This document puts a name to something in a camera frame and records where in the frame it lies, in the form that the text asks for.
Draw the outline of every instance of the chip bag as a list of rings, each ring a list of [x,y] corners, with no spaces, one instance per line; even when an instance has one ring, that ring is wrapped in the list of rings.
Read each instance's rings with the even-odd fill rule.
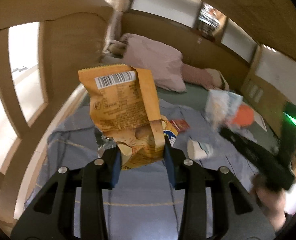
[[[90,117],[122,153],[122,169],[163,158],[164,135],[159,100],[150,70],[128,65],[78,71],[90,95]]]

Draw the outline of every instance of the blue logo on bag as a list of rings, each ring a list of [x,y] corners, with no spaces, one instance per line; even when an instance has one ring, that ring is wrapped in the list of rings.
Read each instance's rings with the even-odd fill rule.
[[[169,130],[164,130],[163,134],[168,136],[170,145],[173,146],[174,142],[176,141],[176,136],[174,135],[174,133]]]

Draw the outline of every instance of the red package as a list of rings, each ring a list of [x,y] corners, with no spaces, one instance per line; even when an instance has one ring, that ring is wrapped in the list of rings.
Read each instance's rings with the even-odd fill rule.
[[[178,133],[185,132],[190,128],[188,123],[183,119],[170,120],[170,123],[178,131]]]

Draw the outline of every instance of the tiled floor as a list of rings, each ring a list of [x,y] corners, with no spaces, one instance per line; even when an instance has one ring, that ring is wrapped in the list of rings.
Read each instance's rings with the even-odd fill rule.
[[[26,120],[43,104],[38,69],[16,85],[16,93]],[[0,102],[0,168],[17,135]]]

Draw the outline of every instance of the wooden ceiling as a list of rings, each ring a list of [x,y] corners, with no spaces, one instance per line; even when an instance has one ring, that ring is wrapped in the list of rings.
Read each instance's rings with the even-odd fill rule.
[[[296,8],[291,0],[202,0],[243,28],[257,42],[296,60]]]

